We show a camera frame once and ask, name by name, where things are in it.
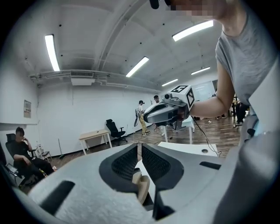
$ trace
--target khaki pants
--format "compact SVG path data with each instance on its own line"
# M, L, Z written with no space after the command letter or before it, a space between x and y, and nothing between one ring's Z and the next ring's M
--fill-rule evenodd
M146 131L147 131L147 127L146 127L146 123L145 123L145 121L144 121L143 114L140 115L139 120L140 120L140 123L141 123L141 125L142 125L142 134L145 134Z

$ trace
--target cable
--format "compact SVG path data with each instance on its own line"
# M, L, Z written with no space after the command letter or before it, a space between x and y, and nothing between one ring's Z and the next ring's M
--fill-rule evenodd
M205 139L206 139L206 142L207 142L208 147L209 147L209 148L210 148L210 146L212 147L212 149L210 148L210 150L213 151L213 152L215 152L216 155L217 155L218 157L220 157L220 155L222 154L222 152L221 152L221 151L219 151L219 152L215 151L214 147L211 145L211 143L209 143L210 141L209 141L209 139L207 138L207 136L206 136L206 134L204 133L204 131L200 128L200 126L198 125L198 123L196 122L196 120L193 118L193 116L191 116L191 117L192 117L192 119L194 120L194 122L196 123L196 125L198 126L198 128L200 129L200 131L201 131L201 132L203 133L203 135L205 136Z

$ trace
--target black office chair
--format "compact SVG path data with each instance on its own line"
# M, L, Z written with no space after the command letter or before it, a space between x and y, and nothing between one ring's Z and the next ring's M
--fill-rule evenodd
M116 140L118 141L118 145L120 145L120 141L126 141L126 138L123 136L126 132L123 131L123 127L120 128L121 131L118 131L115 122L112 121L112 119L106 120L106 126L109 128L111 132L111 136L113 138L117 138Z
M8 149L8 152L10 153L10 155L12 157L14 157L13 153L12 153L12 148L11 145L12 143L15 141L15 134L6 134L7 136L7 142L6 142L6 148ZM32 154L32 157L34 157L34 151L36 151L35 149L30 151ZM30 181L29 183L27 183L27 181L32 177L32 173L28 172L26 170L21 170L21 169L17 169L17 172L15 173L16 175L14 175L15 177L18 176L19 178L22 178L22 176L24 176L24 179L21 182L21 186L27 186L27 187L32 187L33 185L35 185L36 183L39 182L39 180L34 177L34 181Z

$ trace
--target air vent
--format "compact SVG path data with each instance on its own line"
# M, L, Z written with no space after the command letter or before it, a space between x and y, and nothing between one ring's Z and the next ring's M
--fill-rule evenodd
M92 78L93 72L71 71L70 76L72 78Z

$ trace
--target man sitting in chair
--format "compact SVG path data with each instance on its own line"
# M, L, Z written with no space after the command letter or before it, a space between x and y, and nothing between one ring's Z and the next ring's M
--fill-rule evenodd
M24 172L32 173L38 177L39 180L42 180L44 175L39 169L42 169L47 175L50 175L53 172L53 168L51 164L45 160L36 157L31 158L28 151L31 151L32 147L24 135L24 130L18 127L16 129L16 140L11 145L12 153L14 155L14 166Z

